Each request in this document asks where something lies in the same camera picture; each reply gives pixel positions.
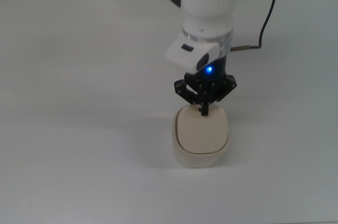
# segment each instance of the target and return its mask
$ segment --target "black cable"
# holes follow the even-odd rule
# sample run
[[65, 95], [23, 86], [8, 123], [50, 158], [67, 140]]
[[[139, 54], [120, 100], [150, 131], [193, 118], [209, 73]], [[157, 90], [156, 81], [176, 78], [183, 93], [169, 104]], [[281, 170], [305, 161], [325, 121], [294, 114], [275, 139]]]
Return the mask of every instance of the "black cable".
[[268, 13], [268, 16], [266, 17], [266, 20], [263, 24], [263, 27], [260, 31], [260, 34], [259, 34], [259, 44], [258, 46], [250, 46], [250, 45], [245, 45], [245, 46], [238, 46], [238, 47], [232, 47], [231, 48], [231, 51], [241, 51], [241, 50], [249, 50], [249, 49], [260, 49], [262, 47], [262, 39], [263, 39], [263, 33], [264, 33], [264, 30], [265, 30], [265, 27], [266, 25], [268, 24], [269, 22], [269, 19], [271, 17], [271, 14], [274, 10], [274, 6], [275, 6], [275, 2], [276, 0], [273, 0], [272, 1], [272, 4], [271, 4], [271, 7], [270, 7], [270, 10], [269, 10], [269, 13]]

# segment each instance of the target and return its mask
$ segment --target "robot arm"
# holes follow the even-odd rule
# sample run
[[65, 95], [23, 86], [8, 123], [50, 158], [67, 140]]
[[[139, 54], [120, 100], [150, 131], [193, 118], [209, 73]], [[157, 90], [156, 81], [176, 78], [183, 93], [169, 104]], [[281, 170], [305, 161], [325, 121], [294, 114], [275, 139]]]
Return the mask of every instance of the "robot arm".
[[236, 0], [171, 1], [182, 7], [184, 19], [183, 30], [165, 53], [170, 63], [195, 74], [217, 58], [227, 55]]
[[202, 116], [207, 116], [209, 104], [237, 86], [225, 72], [236, 0], [171, 1], [184, 12], [182, 31], [165, 53], [167, 61], [186, 72], [183, 80], [175, 82], [175, 91], [190, 104], [201, 105]]

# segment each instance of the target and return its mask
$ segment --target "table surface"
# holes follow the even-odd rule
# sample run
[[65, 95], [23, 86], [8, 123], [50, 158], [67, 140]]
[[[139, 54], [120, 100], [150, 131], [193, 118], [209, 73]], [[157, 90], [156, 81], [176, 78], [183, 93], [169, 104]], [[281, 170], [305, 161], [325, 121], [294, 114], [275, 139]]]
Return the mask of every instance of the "table surface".
[[[233, 45], [271, 0], [238, 0]], [[172, 154], [169, 0], [1, 0], [1, 223], [338, 221], [338, 0], [277, 0], [228, 56], [231, 144]]]

